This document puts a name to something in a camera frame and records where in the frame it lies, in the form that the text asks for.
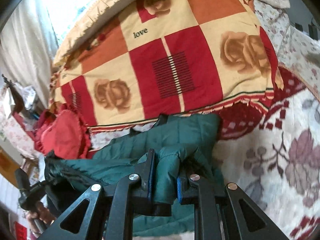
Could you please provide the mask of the person's left hand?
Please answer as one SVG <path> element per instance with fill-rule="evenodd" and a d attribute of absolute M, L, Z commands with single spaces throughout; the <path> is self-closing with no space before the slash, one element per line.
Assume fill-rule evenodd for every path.
<path fill-rule="evenodd" d="M 55 217 L 49 211 L 49 209 L 43 205 L 42 202 L 37 202 L 35 207 L 36 207 L 36 211 L 35 212 L 28 211 L 26 218 L 29 223 L 30 229 L 33 232 L 39 232 L 39 228 L 35 223 L 35 219 L 39 219 L 43 221 L 45 224 L 51 224 L 52 221 L 55 220 Z"/>

